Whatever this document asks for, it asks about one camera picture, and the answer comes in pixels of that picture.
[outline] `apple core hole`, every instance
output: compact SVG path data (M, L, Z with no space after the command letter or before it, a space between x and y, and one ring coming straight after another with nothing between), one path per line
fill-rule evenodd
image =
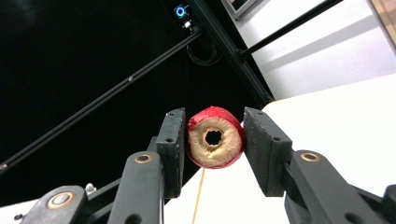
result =
M221 132L220 131L209 131L206 134L205 141L210 146L216 146L219 144L221 140Z

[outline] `apple slice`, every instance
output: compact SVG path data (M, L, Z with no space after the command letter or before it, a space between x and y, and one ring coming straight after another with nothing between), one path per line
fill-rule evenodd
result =
M245 134L239 121L227 110L210 106L187 124L190 150L197 165L218 169L230 166L244 150Z

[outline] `red apple peel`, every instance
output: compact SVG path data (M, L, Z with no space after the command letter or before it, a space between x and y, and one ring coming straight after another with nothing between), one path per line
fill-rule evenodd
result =
M243 150L245 133L239 121L217 106L194 115L187 124L190 159L204 168L219 169L236 162ZM210 140L213 135L217 140Z

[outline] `white wall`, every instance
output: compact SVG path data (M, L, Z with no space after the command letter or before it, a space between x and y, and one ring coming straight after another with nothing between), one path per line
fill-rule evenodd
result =
M264 1L235 25L248 47L322 1ZM277 100L396 74L396 53L368 0L345 0L253 53Z

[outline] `apple flesh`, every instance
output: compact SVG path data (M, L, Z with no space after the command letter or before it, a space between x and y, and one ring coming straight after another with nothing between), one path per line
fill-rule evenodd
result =
M244 150L245 134L239 121L227 110L210 106L187 124L190 159L205 168L232 165Z

